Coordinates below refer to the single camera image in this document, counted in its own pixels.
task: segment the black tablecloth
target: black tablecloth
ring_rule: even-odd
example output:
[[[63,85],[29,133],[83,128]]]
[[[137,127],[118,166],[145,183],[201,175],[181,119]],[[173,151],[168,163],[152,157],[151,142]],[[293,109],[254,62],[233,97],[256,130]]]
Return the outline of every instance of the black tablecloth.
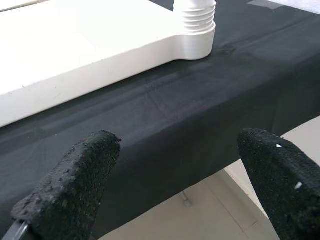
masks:
[[[241,129],[282,135],[320,115],[320,16],[248,2],[218,2],[209,57],[168,63],[0,129],[0,236],[13,205],[91,132],[123,139],[93,230],[101,237],[236,161]]]

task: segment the tile floor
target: tile floor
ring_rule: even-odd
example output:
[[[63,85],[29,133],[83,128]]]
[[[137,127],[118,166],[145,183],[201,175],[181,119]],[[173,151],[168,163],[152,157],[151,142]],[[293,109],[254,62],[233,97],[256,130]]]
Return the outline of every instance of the tile floor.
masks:
[[[278,240],[268,220],[259,220],[215,174],[110,232],[100,240]]]

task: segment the black fabric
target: black fabric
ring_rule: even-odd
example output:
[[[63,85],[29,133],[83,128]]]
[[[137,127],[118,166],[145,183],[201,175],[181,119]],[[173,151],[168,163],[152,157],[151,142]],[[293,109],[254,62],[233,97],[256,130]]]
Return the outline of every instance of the black fabric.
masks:
[[[67,151],[11,215],[44,240],[88,240],[119,157],[119,139],[99,131]]]
[[[319,116],[320,16],[247,2],[217,3],[209,57],[170,62],[0,129],[0,236],[13,205],[88,133],[122,139],[98,238],[236,161],[242,129],[282,135]]]
[[[265,130],[238,136],[253,188],[281,240],[320,239],[320,167],[293,143]]]

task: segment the white dust speck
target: white dust speck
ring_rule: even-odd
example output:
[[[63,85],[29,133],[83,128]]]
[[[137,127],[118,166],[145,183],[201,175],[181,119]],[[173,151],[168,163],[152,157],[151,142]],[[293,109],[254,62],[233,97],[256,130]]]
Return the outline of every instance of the white dust speck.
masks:
[[[298,182],[298,183],[295,185],[294,189],[295,189],[295,190],[298,190],[299,188],[301,188],[302,185],[303,185],[302,182]]]

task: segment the white stand base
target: white stand base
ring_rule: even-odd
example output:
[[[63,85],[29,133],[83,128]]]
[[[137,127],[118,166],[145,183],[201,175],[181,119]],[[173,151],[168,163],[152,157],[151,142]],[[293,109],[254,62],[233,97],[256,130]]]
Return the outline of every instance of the white stand base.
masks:
[[[148,0],[51,0],[1,12],[0,127],[170,61],[206,57],[216,28],[216,3],[206,1],[205,16]]]

